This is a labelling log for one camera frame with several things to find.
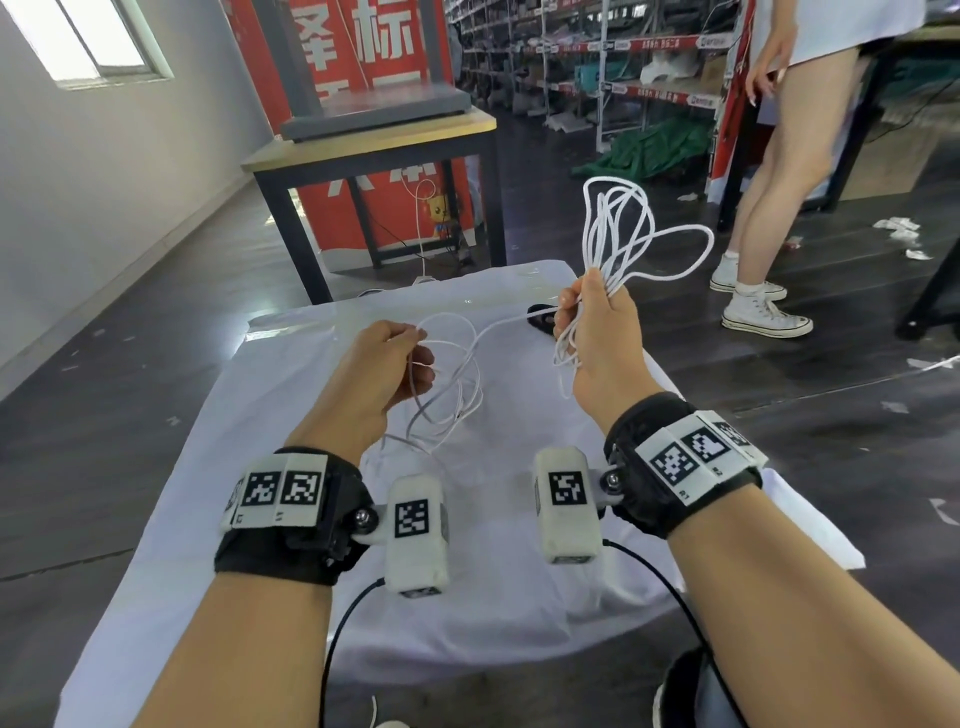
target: wrist-mounted device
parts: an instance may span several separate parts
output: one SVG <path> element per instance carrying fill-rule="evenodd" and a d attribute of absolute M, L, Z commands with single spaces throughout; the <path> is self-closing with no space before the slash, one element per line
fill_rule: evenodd
<path fill-rule="evenodd" d="M 319 449 L 282 448 L 252 463 L 221 519 L 214 569 L 333 586 L 367 550 L 351 539 L 373 505 L 360 471 Z"/>
<path fill-rule="evenodd" d="M 767 457 L 720 415 L 672 392 L 635 404 L 604 445 L 622 484 L 620 518 L 665 539 L 694 513 L 745 485 L 761 486 Z"/>

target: dark floor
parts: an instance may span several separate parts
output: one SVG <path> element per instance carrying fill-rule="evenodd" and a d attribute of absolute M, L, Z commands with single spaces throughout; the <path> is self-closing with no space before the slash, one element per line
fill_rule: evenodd
<path fill-rule="evenodd" d="M 501 120 L 511 262 L 579 269 L 583 202 L 566 170 L 585 135 Z M 725 298 L 704 268 L 633 289 L 647 348 L 688 397 L 737 419 L 801 493 L 866 554 L 859 578 L 960 666 L 960 366 L 929 373 L 908 358 L 960 351 L 943 332 L 910 344 L 897 318 L 960 234 L 960 150 L 944 145 L 914 193 L 843 204 L 800 221 L 796 252 L 771 278 L 805 339 L 774 341 L 718 325 Z M 711 211 L 652 188 L 658 226 Z M 913 217 L 933 262 L 905 258 L 871 224 Z M 0 725 L 47 726 L 60 686 L 106 607 L 207 392 L 253 315 L 305 305 L 293 267 L 248 188 L 0 402 Z M 700 245 L 664 239 L 648 265 L 683 268 Z M 450 269 L 430 264 L 438 278 Z M 417 262 L 333 281 L 335 294 L 412 281 Z M 643 726 L 660 672 L 689 644 L 676 615 L 588 652 L 423 689 L 378 690 L 380 718 L 431 726 Z M 330 724 L 369 721 L 369 690 L 334 688 Z"/>

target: white rope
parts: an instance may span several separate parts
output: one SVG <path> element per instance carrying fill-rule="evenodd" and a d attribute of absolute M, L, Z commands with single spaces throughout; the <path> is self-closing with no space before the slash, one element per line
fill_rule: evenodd
<path fill-rule="evenodd" d="M 596 205 L 591 204 L 590 186 L 598 182 L 610 182 L 612 187 L 606 191 L 599 192 L 596 195 Z M 626 244 L 620 243 L 620 218 L 624 209 L 631 201 L 637 202 L 640 207 L 639 220 L 631 233 L 630 239 Z M 607 295 L 612 296 L 630 279 L 643 278 L 648 280 L 677 280 L 691 274 L 707 258 L 710 250 L 713 248 L 713 231 L 703 225 L 678 225 L 674 228 L 658 231 L 654 220 L 653 211 L 650 209 L 647 195 L 643 188 L 633 182 L 626 182 L 616 177 L 593 177 L 584 183 L 584 202 L 587 206 L 587 218 L 584 222 L 583 236 L 583 254 L 584 268 L 599 268 L 606 283 Z M 646 253 L 651 243 L 662 235 L 679 231 L 700 231 L 707 236 L 707 245 L 700 256 L 686 270 L 672 276 L 655 276 L 640 271 L 630 271 L 640 257 Z M 446 381 L 440 383 L 440 377 L 434 380 L 434 387 L 430 391 L 428 399 L 420 396 L 414 396 L 414 403 L 417 411 L 407 423 L 402 437 L 387 435 L 390 439 L 398 440 L 422 452 L 432 454 L 433 451 L 442 445 L 454 428 L 466 417 L 475 412 L 483 402 L 483 389 L 480 384 L 480 365 L 474 358 L 477 345 L 485 333 L 494 327 L 510 324 L 517 321 L 525 321 L 531 316 L 542 316 L 549 313 L 555 313 L 559 308 L 545 308 L 535 313 L 524 313 L 519 316 L 513 316 L 502 321 L 496 321 L 489 326 L 477 332 L 473 323 L 465 316 L 457 313 L 435 313 L 427 316 L 419 324 L 418 328 L 424 326 L 435 319 L 441 317 L 452 318 L 463 322 L 469 329 L 470 338 L 466 344 L 458 344 L 444 339 L 430 339 L 423 342 L 424 346 L 449 346 L 464 353 L 460 363 L 450 372 Z M 583 315 L 583 307 L 580 305 L 573 322 L 567 327 L 557 340 L 557 345 L 553 352 L 553 363 L 556 367 L 580 366 L 580 359 L 577 356 L 576 330 L 580 318 Z M 413 390 L 414 376 L 412 362 L 408 377 Z M 474 377 L 467 378 L 468 370 L 473 368 Z M 452 413 L 441 416 L 431 410 L 431 407 L 437 400 L 453 388 L 456 388 L 456 405 Z M 415 427 L 418 422 L 423 421 L 423 425 Z"/>

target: white sneaker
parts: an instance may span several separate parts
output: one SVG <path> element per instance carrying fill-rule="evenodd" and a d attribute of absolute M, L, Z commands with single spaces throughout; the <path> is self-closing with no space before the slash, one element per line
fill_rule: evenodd
<path fill-rule="evenodd" d="M 720 264 L 710 276 L 710 289 L 721 293 L 732 293 L 736 287 L 736 267 L 740 259 L 736 257 L 720 258 Z M 786 298 L 786 288 L 769 280 L 763 282 L 763 293 L 770 301 L 782 301 Z"/>
<path fill-rule="evenodd" d="M 726 328 L 758 333 L 772 339 L 792 339 L 813 330 L 813 322 L 808 318 L 783 313 L 766 296 L 744 296 L 739 293 L 733 294 L 724 309 L 721 323 Z"/>

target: red banner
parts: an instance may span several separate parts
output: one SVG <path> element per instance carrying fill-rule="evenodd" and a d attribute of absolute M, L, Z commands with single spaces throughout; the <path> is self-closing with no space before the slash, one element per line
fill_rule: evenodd
<path fill-rule="evenodd" d="M 260 31 L 251 0 L 224 0 L 225 9 L 274 129 L 290 118 L 280 79 Z M 290 0 L 300 40 L 323 99 L 345 89 L 364 90 L 427 78 L 427 62 L 417 0 Z M 452 83 L 449 46 L 441 0 L 434 0 L 446 80 Z M 454 187 L 465 230 L 473 227 L 467 170 L 462 159 L 453 161 Z M 378 247 L 434 237 L 436 211 L 418 197 L 444 194 L 438 159 L 424 159 L 405 169 L 385 170 L 357 178 L 371 218 Z M 322 251 L 349 249 L 357 255 L 325 255 L 333 270 L 369 265 L 363 233 L 343 180 L 311 184 L 298 190 L 303 212 Z"/>

